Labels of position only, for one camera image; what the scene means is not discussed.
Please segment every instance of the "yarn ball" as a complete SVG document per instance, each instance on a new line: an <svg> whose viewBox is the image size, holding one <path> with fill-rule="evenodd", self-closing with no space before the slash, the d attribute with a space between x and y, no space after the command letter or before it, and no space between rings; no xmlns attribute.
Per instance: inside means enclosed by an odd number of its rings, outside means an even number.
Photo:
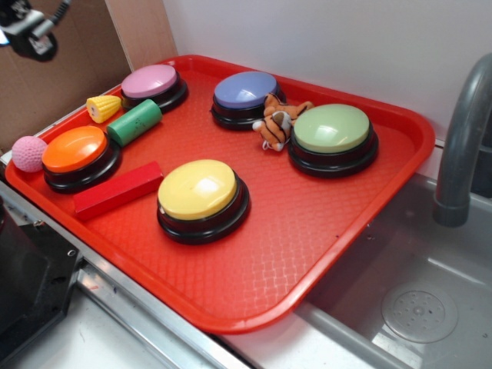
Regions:
<svg viewBox="0 0 492 369"><path fill-rule="evenodd" d="M42 155L48 145L39 137L25 136L12 146L12 161L21 171L35 173L42 170Z"/></svg>

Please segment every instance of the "wooden block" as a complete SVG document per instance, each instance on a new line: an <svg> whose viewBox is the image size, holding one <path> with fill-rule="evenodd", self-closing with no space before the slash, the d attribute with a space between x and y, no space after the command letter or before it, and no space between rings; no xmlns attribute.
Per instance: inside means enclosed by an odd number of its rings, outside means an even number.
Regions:
<svg viewBox="0 0 492 369"><path fill-rule="evenodd" d="M86 221L157 191L164 175L156 161L74 195L77 218Z"/></svg>

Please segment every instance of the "button cap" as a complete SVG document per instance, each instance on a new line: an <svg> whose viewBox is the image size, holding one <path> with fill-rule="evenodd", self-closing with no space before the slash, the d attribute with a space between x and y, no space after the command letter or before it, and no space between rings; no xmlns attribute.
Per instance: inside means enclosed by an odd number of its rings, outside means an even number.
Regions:
<svg viewBox="0 0 492 369"><path fill-rule="evenodd" d="M158 190L159 204L169 216L183 221L206 218L234 197L236 179L221 161L198 160L169 173Z"/></svg>
<svg viewBox="0 0 492 369"><path fill-rule="evenodd" d="M97 159L107 144L105 133L98 127L73 128L48 144L42 162L54 173L76 171Z"/></svg>
<svg viewBox="0 0 492 369"><path fill-rule="evenodd" d="M166 91L177 78L176 70L170 65L148 65L126 77L121 90L129 98L149 98Z"/></svg>
<svg viewBox="0 0 492 369"><path fill-rule="evenodd" d="M369 118L354 106L321 105L297 119L294 133L303 148L333 154L360 145L369 133Z"/></svg>
<svg viewBox="0 0 492 369"><path fill-rule="evenodd" d="M267 93L277 91L277 80L262 71L237 73L220 82L215 88L217 102L232 109L248 109L264 102Z"/></svg>

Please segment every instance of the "green cylinder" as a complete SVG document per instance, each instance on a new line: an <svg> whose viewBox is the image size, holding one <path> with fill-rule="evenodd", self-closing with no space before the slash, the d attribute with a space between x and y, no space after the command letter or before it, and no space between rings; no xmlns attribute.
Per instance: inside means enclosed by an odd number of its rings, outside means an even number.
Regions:
<svg viewBox="0 0 492 369"><path fill-rule="evenodd" d="M161 109L148 99L113 121L106 130L121 147L126 146L162 119Z"/></svg>

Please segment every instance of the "stuffed toy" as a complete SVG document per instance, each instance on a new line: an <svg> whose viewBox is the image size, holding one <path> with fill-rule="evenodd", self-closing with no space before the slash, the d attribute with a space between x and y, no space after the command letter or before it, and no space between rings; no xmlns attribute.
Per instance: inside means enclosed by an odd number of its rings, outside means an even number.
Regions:
<svg viewBox="0 0 492 369"><path fill-rule="evenodd" d="M263 138L263 149L282 151L291 137L296 119L313 107L310 101L294 106L281 102L274 94L268 94L264 100L264 119L253 124L253 129Z"/></svg>

